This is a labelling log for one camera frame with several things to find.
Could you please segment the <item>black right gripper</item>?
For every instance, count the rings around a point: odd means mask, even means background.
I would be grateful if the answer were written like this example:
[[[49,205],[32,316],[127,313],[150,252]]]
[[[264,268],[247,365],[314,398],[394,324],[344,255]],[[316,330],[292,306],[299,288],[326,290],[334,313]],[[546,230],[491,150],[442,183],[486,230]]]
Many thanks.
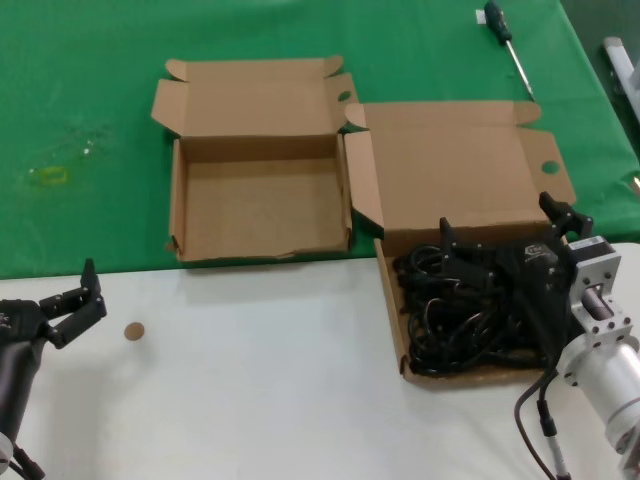
[[[591,237],[593,219],[548,192],[539,207],[549,220],[550,237],[560,241],[568,233],[578,240]],[[461,243],[445,217],[439,220],[441,273],[480,292],[499,288],[499,267],[511,288],[514,314],[524,322],[549,360],[557,360],[568,342],[569,286],[560,254],[540,239],[502,242],[496,247]]]

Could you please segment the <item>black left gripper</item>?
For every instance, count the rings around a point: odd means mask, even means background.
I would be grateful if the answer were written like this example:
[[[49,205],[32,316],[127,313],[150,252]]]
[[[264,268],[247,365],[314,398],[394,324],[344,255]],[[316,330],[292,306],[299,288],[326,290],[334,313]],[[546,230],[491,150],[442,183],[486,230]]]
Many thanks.
[[[1,433],[17,436],[48,340],[62,349],[107,315],[94,261],[76,289],[31,300],[1,301]]]

